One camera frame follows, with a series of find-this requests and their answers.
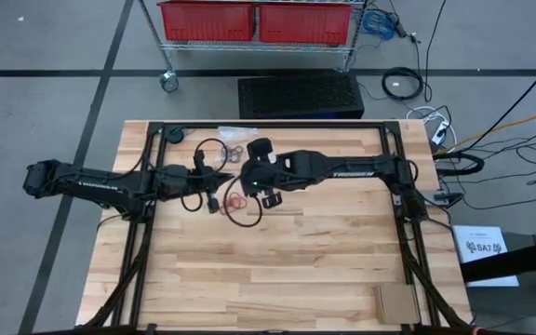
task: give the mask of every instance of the red plastic bin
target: red plastic bin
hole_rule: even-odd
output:
[[[252,4],[169,1],[159,3],[169,41],[249,41]]]
[[[343,45],[352,10],[347,5],[260,5],[260,40]]]

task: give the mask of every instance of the gray floor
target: gray floor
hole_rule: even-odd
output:
[[[387,2],[380,0],[388,8]],[[123,1],[0,0],[0,70],[101,70],[114,36]],[[154,1],[154,19],[160,22]],[[409,32],[424,51],[441,0],[396,0]],[[140,9],[131,10],[115,69],[162,69]],[[376,43],[361,36],[359,45]],[[308,54],[195,53],[174,55],[177,69],[335,68],[339,56]],[[414,67],[407,40],[365,47],[355,67]],[[503,69],[510,76],[434,76],[433,106],[447,104],[459,138],[488,127],[534,79],[510,70],[536,69],[536,2],[528,0],[448,1],[430,58],[432,69]],[[237,77],[182,77],[180,89],[163,92],[153,77],[112,77],[87,152],[86,165],[110,168],[124,120],[237,118]],[[373,96],[381,97],[379,76],[360,77]],[[25,167],[37,160],[71,162],[82,136],[98,77],[0,77],[0,334],[19,329],[60,199],[34,201],[20,188]],[[403,118],[406,107],[391,100],[364,97],[365,118]],[[422,105],[421,98],[409,104]],[[536,114],[536,88],[507,121]],[[536,121],[493,135],[494,140],[536,134]],[[480,178],[532,171],[514,154],[490,159]],[[536,196],[536,185],[512,179],[465,185],[475,206]],[[86,279],[96,223],[101,211],[74,201],[35,330],[74,325]],[[492,210],[460,204],[451,211],[457,224],[499,225],[506,231],[536,234],[536,203]],[[481,326],[498,318],[481,316]],[[536,332],[536,320],[507,329]]]

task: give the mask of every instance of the cardboard piece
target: cardboard piece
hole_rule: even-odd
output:
[[[386,284],[375,288],[378,320],[384,325],[415,324],[421,318],[415,287]]]

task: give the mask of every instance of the wooden table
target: wooden table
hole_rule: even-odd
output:
[[[436,171],[422,122],[399,123],[407,159],[419,167],[417,187],[436,190]],[[146,121],[125,123],[114,171],[126,171],[136,163],[146,128]],[[219,136],[216,128],[187,132],[184,142],[168,146],[166,164],[192,167],[197,143]],[[271,139],[276,153],[299,149],[326,155],[382,152],[378,131],[373,129],[259,128],[254,138],[259,137]],[[248,141],[251,139],[240,144],[245,148]],[[219,165],[218,148],[212,144],[203,147],[207,164]],[[237,173],[239,168],[230,163],[224,171]],[[220,200],[225,188],[218,193]],[[185,200],[195,207],[197,197]],[[196,330],[400,329],[380,324],[374,303],[374,287],[405,282],[392,204],[383,182],[327,180],[306,191],[283,193],[283,200],[281,206],[265,211],[262,222],[251,229],[237,227],[219,213],[209,214],[206,205],[190,213],[180,201],[160,203],[139,328],[156,323],[159,329]],[[106,210],[102,217],[114,214],[114,210]],[[245,222],[255,221],[257,214],[253,201],[234,213]],[[430,214],[447,221],[437,208],[430,208]],[[127,223],[119,219],[100,228],[77,324],[88,321],[114,289],[126,236]],[[449,230],[424,222],[422,236],[433,282],[469,322],[469,302]],[[124,323],[130,296],[129,291]],[[419,285],[418,297],[423,323],[428,324]]]

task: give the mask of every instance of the yellow cable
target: yellow cable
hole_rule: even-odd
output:
[[[523,124],[523,123],[527,123],[527,122],[532,121],[534,119],[536,119],[536,114],[533,115],[533,116],[527,117],[525,119],[522,119],[522,120],[518,120],[518,121],[511,122],[511,123],[508,123],[508,124],[505,124],[505,125],[502,125],[502,126],[498,126],[498,127],[494,128],[492,131],[490,131],[489,134],[492,133],[492,132],[498,131],[498,130],[502,130],[502,129],[511,127],[511,126],[516,126],[516,125],[520,125],[520,124]],[[436,154],[447,153],[448,150],[451,150],[452,148],[459,147],[459,146],[467,143],[468,141],[476,140],[479,137],[481,137],[483,134],[485,134],[485,131],[481,131],[480,133],[476,133],[475,135],[471,136],[470,138],[462,140],[462,141],[456,143],[456,145],[454,145],[453,147],[449,147],[448,149],[437,151]]]

